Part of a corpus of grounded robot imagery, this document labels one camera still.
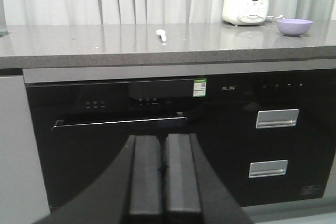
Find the dishwasher handle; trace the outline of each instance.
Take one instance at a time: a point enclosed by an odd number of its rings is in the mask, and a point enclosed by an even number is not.
[[[156,118],[141,118],[129,120],[107,120],[97,122],[80,122],[67,123],[66,120],[56,120],[55,125],[51,131],[70,128],[70,127],[92,127],[92,126],[108,126],[115,130],[132,130],[132,129],[153,129],[166,127],[183,127],[188,124],[188,118],[184,116],[183,112],[177,112],[173,116],[158,116]]]

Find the gray countertop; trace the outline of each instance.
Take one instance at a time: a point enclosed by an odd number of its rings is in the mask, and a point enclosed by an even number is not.
[[[162,44],[155,31],[165,29]],[[185,65],[334,59],[336,21],[314,22],[301,37],[276,23],[9,26],[0,68]]]

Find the small label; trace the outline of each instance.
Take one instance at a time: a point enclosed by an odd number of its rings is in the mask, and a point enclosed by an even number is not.
[[[303,186],[301,195],[319,194],[321,191],[321,185]]]
[[[206,79],[195,79],[193,97],[204,97],[205,93],[206,93]]]

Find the gray cabinet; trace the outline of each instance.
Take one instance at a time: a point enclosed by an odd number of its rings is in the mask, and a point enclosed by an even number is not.
[[[49,214],[22,76],[0,77],[0,223]]]

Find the blender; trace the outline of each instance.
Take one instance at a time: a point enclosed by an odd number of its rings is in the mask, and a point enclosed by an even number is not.
[[[233,25],[258,25],[265,21],[268,0],[224,0],[223,20]]]

